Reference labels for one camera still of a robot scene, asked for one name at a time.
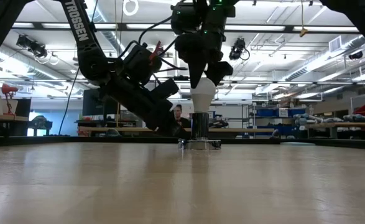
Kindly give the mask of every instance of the metal cylinder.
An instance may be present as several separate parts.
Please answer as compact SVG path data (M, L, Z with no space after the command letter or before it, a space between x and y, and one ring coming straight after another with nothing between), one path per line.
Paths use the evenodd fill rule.
M192 139L208 139L208 113L192 114Z

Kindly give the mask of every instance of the person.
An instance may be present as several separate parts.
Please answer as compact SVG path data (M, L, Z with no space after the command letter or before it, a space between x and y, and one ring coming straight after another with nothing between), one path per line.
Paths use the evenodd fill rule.
M175 120L180 124L183 128L190 128L190 121L186 118L181 117L182 114L182 106L177 105L174 108L174 116Z

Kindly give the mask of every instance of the metal base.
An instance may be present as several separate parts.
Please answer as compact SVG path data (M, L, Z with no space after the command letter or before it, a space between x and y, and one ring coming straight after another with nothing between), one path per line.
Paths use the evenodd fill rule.
M201 140L178 140L178 149L191 150L220 150L221 140L201 139Z

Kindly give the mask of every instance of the computer monitor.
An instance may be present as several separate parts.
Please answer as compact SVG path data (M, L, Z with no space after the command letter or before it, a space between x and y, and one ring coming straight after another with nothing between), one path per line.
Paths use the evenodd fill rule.
M106 114L116 114L118 103L110 98L106 100ZM83 95L83 116L102 115L103 101L99 98L99 90L85 90Z

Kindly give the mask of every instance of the white cone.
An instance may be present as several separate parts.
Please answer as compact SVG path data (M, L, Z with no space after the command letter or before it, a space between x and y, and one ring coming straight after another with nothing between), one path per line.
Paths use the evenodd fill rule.
M191 88L195 113L207 113L214 98L216 87L208 78L201 78L196 88Z

